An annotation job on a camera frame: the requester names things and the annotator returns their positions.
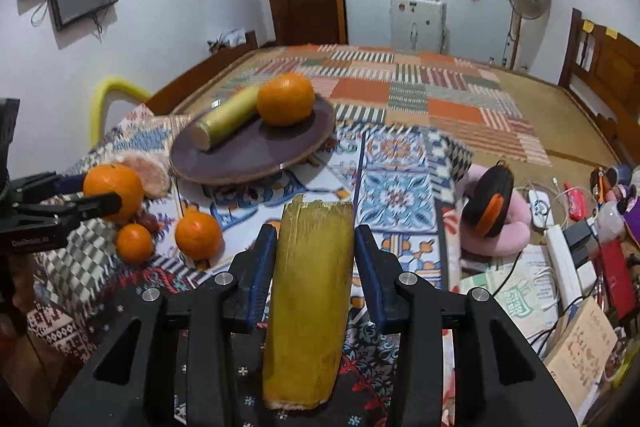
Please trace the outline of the medium orange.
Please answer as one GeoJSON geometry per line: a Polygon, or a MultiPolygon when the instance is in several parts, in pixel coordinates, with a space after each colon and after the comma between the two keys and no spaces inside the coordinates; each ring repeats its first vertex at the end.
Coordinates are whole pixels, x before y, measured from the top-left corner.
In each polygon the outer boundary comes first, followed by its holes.
{"type": "Polygon", "coordinates": [[[90,169],[82,184],[86,197],[114,192],[122,200],[120,209],[105,220],[120,223],[130,221],[140,210],[144,199],[140,176],[131,168],[119,164],[97,165],[90,169]]]}

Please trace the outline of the rough-ended yellow sugarcane piece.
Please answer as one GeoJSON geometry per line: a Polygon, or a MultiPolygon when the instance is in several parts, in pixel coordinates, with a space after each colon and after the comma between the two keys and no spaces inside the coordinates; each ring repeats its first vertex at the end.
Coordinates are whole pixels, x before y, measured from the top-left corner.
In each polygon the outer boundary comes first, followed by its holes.
{"type": "Polygon", "coordinates": [[[312,410],[332,395],[352,291],[351,202],[306,202],[283,210],[262,363],[271,410],[312,410]]]}

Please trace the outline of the smooth green-yellow sugarcane piece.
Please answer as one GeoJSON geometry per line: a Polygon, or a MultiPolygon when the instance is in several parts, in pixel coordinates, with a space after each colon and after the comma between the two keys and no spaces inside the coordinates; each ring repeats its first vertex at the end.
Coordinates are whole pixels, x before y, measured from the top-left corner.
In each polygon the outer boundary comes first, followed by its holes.
{"type": "Polygon", "coordinates": [[[194,121],[190,133],[195,146],[206,152],[252,119],[257,113],[258,92],[258,84],[244,88],[194,121]]]}

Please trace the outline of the large navel orange with sticker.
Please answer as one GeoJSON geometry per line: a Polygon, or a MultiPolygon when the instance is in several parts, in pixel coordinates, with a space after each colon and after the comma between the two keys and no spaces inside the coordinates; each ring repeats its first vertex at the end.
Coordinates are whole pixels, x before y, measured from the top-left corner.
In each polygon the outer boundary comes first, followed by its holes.
{"type": "Polygon", "coordinates": [[[257,112],[271,126],[288,127],[309,117],[316,94],[311,81],[297,72],[274,77],[262,84],[257,95],[257,112]]]}

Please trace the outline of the yellow chair back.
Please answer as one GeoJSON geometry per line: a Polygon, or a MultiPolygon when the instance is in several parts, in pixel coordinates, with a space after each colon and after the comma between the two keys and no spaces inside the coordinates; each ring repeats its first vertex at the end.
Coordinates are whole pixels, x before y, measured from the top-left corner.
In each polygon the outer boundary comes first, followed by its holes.
{"type": "Polygon", "coordinates": [[[108,112],[116,101],[145,104],[152,98],[150,91],[120,76],[102,80],[93,90],[90,104],[89,141],[96,146],[104,137],[108,112]]]}

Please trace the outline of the wooden bed footboard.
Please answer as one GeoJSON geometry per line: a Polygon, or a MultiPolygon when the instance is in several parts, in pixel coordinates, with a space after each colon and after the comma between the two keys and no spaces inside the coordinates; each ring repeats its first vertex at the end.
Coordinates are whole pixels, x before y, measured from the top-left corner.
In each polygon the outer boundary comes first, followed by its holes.
{"type": "Polygon", "coordinates": [[[201,88],[210,83],[222,72],[235,67],[250,57],[258,49],[257,36],[254,30],[245,34],[246,43],[233,48],[224,48],[213,53],[205,61],[196,64],[167,86],[160,89],[145,102],[146,107],[154,115],[168,115],[182,102],[190,98],[201,88]]]}

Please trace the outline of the dark purple round plate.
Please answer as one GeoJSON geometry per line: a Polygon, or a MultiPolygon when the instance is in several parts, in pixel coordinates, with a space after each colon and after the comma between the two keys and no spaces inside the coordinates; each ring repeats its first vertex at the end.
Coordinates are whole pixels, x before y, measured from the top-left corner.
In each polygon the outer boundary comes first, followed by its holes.
{"type": "Polygon", "coordinates": [[[332,135],[335,109],[317,96],[311,115],[290,127],[272,127],[253,117],[208,152],[199,150],[189,127],[171,144],[176,176],[204,185],[242,184],[271,176],[308,158],[332,135]]]}

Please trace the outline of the black orange headphones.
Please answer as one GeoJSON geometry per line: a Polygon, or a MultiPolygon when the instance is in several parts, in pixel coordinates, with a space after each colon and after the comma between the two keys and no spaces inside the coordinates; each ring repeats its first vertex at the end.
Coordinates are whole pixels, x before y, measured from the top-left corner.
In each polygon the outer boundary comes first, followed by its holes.
{"type": "Polygon", "coordinates": [[[498,161],[476,182],[473,195],[463,207],[462,221],[480,237],[497,237],[506,223],[513,183],[509,166],[498,161]]]}

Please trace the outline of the green printed paper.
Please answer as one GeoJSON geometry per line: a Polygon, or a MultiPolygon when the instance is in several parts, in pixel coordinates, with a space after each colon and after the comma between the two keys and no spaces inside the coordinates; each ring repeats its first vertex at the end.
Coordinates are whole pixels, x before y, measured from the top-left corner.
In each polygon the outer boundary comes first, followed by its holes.
{"type": "Polygon", "coordinates": [[[560,292],[547,248],[542,245],[528,245],[518,259],[491,259],[485,272],[465,277],[459,288],[466,294],[477,286],[495,294],[527,340],[550,329],[558,318],[560,292]]]}

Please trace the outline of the white power strip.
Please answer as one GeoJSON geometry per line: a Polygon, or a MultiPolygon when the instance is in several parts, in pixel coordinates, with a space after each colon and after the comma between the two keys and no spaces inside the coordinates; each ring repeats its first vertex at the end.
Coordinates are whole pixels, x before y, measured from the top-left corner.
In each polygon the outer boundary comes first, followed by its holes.
{"type": "Polygon", "coordinates": [[[551,225],[544,231],[544,241],[562,306],[564,308],[570,307],[573,301],[587,296],[596,287],[596,269],[590,260],[587,260],[579,268],[576,267],[564,232],[559,225],[551,225]]]}

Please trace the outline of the red bottle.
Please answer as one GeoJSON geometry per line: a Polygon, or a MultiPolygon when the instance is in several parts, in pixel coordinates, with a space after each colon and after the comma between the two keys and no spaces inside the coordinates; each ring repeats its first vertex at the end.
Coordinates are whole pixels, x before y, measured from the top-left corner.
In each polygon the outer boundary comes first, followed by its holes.
{"type": "Polygon", "coordinates": [[[578,187],[570,184],[570,182],[565,182],[564,188],[570,219],[575,222],[586,219],[587,203],[584,192],[580,191],[578,187]]]}

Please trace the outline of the clothes heap on footboard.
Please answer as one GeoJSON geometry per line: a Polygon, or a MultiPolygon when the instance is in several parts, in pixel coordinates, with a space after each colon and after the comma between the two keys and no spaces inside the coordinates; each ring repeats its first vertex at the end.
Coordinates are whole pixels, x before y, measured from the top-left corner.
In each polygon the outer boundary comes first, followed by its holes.
{"type": "Polygon", "coordinates": [[[209,40],[207,43],[209,53],[216,54],[223,49],[233,49],[247,43],[247,38],[243,28],[233,29],[232,31],[223,32],[216,40],[209,40]]]}

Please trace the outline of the woven bamboo bed mat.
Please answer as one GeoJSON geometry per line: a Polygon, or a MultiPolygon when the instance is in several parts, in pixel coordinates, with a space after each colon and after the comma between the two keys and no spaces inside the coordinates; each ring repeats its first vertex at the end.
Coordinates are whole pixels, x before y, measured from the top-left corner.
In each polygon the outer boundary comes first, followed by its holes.
{"type": "Polygon", "coordinates": [[[289,72],[307,77],[343,120],[436,127],[482,153],[541,166],[555,158],[588,166],[617,159],[561,88],[431,52],[338,44],[258,50],[215,75],[178,112],[201,112],[250,83],[289,72]]]}

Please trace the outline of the white suitcase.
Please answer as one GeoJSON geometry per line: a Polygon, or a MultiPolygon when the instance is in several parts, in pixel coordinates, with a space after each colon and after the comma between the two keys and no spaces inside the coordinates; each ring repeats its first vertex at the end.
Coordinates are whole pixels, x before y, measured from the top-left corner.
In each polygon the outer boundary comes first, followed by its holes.
{"type": "Polygon", "coordinates": [[[444,52],[446,16],[442,0],[390,0],[390,45],[398,52],[444,52]]]}

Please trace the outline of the white standing fan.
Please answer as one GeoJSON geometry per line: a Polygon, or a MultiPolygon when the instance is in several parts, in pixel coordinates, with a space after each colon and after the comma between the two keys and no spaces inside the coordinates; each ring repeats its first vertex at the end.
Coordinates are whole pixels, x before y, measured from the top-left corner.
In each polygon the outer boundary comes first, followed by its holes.
{"type": "Polygon", "coordinates": [[[502,66],[529,72],[549,23],[552,0],[509,0],[511,18],[503,49],[502,66]]]}

